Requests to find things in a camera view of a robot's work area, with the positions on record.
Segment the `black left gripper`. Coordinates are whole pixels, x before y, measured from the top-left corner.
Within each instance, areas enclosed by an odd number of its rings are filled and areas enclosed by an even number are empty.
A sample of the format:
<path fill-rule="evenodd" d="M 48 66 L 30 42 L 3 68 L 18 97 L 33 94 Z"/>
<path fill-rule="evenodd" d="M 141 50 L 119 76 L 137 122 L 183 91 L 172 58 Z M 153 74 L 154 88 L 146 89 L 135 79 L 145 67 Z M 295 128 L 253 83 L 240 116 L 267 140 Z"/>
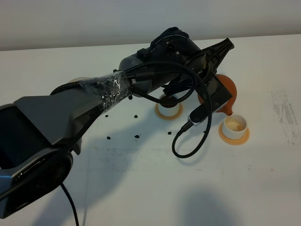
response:
<path fill-rule="evenodd" d="M 192 69 L 203 82 L 208 82 L 216 74 L 227 53 L 234 49 L 229 38 L 204 49 L 200 49 L 192 41 L 191 43 L 195 51 L 185 58 L 183 64 Z"/>

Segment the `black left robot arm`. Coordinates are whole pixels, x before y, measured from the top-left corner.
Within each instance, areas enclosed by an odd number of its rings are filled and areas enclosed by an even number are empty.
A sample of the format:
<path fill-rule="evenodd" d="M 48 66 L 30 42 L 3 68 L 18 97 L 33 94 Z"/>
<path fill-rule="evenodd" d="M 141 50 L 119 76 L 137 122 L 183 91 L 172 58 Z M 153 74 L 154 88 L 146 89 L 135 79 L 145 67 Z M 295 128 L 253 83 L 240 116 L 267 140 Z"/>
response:
<path fill-rule="evenodd" d="M 200 49 L 177 27 L 165 30 L 120 62 L 113 73 L 61 85 L 48 96 L 22 97 L 0 108 L 0 217 L 6 218 L 50 193 L 68 176 L 81 138 L 103 113 L 129 96 L 166 106 L 193 92 L 203 102 L 182 134 L 214 112 L 231 114 L 232 94 L 216 71 L 234 48 L 225 39 Z"/>

